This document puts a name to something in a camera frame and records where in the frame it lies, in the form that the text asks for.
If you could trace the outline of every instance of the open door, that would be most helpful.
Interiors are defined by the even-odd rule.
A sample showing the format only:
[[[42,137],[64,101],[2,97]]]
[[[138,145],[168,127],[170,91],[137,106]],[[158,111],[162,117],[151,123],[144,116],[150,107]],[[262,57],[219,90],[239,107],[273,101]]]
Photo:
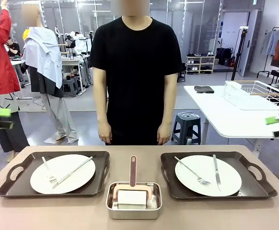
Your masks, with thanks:
[[[258,19],[258,10],[251,11],[249,15],[248,25],[247,25],[249,26],[249,28],[247,30],[247,34],[242,48],[241,58],[237,68],[237,71],[241,77],[243,77],[245,74],[246,65],[249,59],[249,52],[250,50],[253,50],[252,46],[254,45],[254,40],[255,40],[254,34],[257,25],[257,19]]]

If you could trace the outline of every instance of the white table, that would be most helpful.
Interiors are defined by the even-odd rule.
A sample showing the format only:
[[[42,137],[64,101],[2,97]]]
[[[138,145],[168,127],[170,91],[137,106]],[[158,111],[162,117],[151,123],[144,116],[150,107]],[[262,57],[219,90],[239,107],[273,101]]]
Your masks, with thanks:
[[[62,66],[78,66],[79,68],[79,78],[81,84],[81,92],[79,93],[79,96],[86,91],[86,89],[83,88],[80,63],[83,63],[84,58],[87,57],[89,57],[89,55],[83,55],[82,57],[71,57],[72,59],[70,57],[62,56]]]
[[[206,144],[209,123],[225,138],[255,139],[253,153],[259,156],[262,139],[274,138],[279,123],[266,125],[265,118],[279,116],[279,110],[240,110],[223,98],[224,86],[211,86],[215,93],[196,93],[194,86],[184,89],[206,117],[201,143]]]
[[[22,88],[21,88],[21,84],[20,84],[20,81],[19,81],[19,77],[18,77],[17,71],[16,71],[16,69],[15,69],[15,65],[20,65],[20,64],[22,64],[22,61],[21,61],[21,60],[11,61],[11,64],[12,64],[12,66],[14,67],[14,71],[15,71],[15,73],[16,73],[16,75],[17,75],[17,79],[18,79],[18,83],[19,83],[19,87],[20,87],[20,94],[21,94],[21,97],[16,97],[16,99],[17,99],[17,100],[31,100],[31,99],[33,99],[33,97],[24,97],[24,96],[23,96],[23,91],[22,91]],[[30,85],[30,84],[31,84],[28,70],[26,70],[26,74],[27,74],[28,79],[29,79],[29,83],[26,84],[26,86],[27,86],[27,85]]]

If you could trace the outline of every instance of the white wire basket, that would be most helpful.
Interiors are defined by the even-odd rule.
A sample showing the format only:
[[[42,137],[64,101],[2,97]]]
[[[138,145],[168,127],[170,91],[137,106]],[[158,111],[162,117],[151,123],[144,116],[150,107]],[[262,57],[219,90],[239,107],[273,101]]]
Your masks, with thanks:
[[[258,80],[227,80],[223,97],[241,110],[279,110],[279,89]]]

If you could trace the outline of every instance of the plate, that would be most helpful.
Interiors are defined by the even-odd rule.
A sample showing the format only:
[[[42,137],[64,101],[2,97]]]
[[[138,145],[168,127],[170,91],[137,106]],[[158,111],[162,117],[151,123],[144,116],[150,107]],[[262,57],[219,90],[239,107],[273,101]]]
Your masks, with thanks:
[[[76,169],[88,157],[78,154],[64,155],[47,161],[53,176],[59,181],[65,175]],[[95,163],[93,159],[75,171],[69,178],[52,188],[49,182],[48,171],[42,163],[33,173],[30,179],[31,187],[42,194],[62,194],[68,193],[85,185],[95,174]]]
[[[188,189],[206,196],[230,196],[238,192],[242,186],[242,179],[239,173],[226,162],[217,159],[217,166],[221,179],[220,190],[217,187],[213,157],[189,156],[181,159],[191,170],[200,177],[209,181],[210,185],[202,185],[197,177],[183,164],[177,163],[175,173],[178,180]]]

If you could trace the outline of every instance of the shoe rack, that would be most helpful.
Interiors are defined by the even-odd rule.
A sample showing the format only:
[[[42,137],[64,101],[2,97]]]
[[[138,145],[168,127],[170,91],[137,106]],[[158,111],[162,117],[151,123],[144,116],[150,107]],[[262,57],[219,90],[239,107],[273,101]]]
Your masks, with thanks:
[[[188,63],[190,60],[194,60],[194,64]],[[213,72],[214,69],[214,61],[215,56],[202,56],[202,57],[186,57],[186,74],[189,73],[207,73],[207,72]],[[202,69],[204,66],[210,66],[211,69]],[[188,68],[197,67],[198,70],[187,70]]]

